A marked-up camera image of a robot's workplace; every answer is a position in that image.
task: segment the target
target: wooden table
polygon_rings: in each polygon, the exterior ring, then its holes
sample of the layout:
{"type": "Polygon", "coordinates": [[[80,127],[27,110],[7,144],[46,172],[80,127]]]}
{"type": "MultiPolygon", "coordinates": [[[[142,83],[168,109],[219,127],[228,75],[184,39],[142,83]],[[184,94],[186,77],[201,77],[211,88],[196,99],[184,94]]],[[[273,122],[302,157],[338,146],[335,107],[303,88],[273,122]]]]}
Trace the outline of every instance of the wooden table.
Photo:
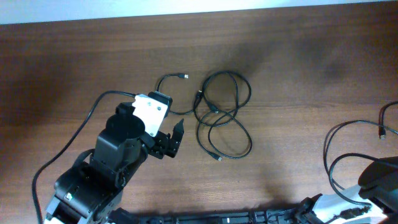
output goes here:
{"type": "MultiPolygon", "coordinates": [[[[212,159],[195,140],[196,119],[184,116],[177,157],[148,158],[120,206],[160,213],[239,210],[330,194],[322,163],[327,131],[351,119],[377,121],[380,107],[398,99],[397,29],[397,2],[0,26],[0,222],[35,222],[34,173],[61,150],[100,93],[148,93],[172,72],[190,75],[162,87],[175,110],[189,109],[211,72],[247,77],[253,96],[237,118],[253,138],[253,151],[241,160],[212,159]]],[[[240,86],[244,98],[247,89],[240,86]]],[[[208,96],[233,107],[231,81],[215,80],[208,96]]],[[[106,97],[69,150],[42,173],[42,211],[55,180],[95,145],[126,100],[106,97]]],[[[398,127],[397,118],[397,109],[389,109],[386,124],[398,127]]],[[[170,115],[161,130],[171,132],[179,119],[170,115]]],[[[382,141],[377,132],[365,124],[345,128],[330,161],[344,152],[397,155],[397,138],[382,141]]],[[[236,124],[215,129],[212,138],[230,153],[248,143],[236,124]]],[[[354,185],[368,164],[347,159],[335,177],[354,185]]]]}

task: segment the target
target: wood grain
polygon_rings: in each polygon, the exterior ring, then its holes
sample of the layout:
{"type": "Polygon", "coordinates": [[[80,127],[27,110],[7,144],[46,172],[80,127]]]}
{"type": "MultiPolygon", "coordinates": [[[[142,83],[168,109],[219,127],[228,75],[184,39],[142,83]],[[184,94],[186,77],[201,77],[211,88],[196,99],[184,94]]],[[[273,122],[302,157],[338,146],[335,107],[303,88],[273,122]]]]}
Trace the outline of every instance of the wood grain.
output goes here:
{"type": "MultiPolygon", "coordinates": [[[[171,72],[190,75],[162,87],[175,110],[190,107],[210,72],[245,75],[253,96],[237,118],[253,138],[253,151],[237,161],[213,160],[195,140],[195,118],[185,116],[177,157],[148,158],[120,206],[160,213],[239,210],[332,193],[323,139],[343,121],[377,121],[380,107],[398,99],[397,29],[397,2],[0,26],[0,222],[35,222],[35,171],[65,145],[100,93],[148,93],[171,72]]],[[[228,79],[215,81],[208,95],[223,100],[223,108],[233,106],[228,79]]],[[[70,149],[42,173],[43,211],[57,177],[95,145],[114,107],[126,100],[106,97],[70,149]]],[[[398,126],[396,108],[386,116],[387,125],[398,126]]],[[[169,116],[162,131],[180,118],[169,116]]],[[[226,152],[247,144],[235,124],[214,130],[212,139],[226,152]]],[[[330,160],[344,152],[394,156],[397,143],[391,134],[379,140],[376,127],[347,127],[337,134],[330,160]]],[[[368,164],[347,159],[336,179],[353,185],[368,164]]]]}

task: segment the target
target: white wall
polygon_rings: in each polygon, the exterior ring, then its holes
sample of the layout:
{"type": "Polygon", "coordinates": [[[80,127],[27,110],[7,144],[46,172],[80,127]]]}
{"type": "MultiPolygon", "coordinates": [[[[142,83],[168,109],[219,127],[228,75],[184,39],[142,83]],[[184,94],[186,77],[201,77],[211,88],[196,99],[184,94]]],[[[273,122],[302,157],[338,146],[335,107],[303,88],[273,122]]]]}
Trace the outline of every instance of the white wall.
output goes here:
{"type": "Polygon", "coordinates": [[[0,0],[0,24],[373,1],[382,0],[0,0]]]}

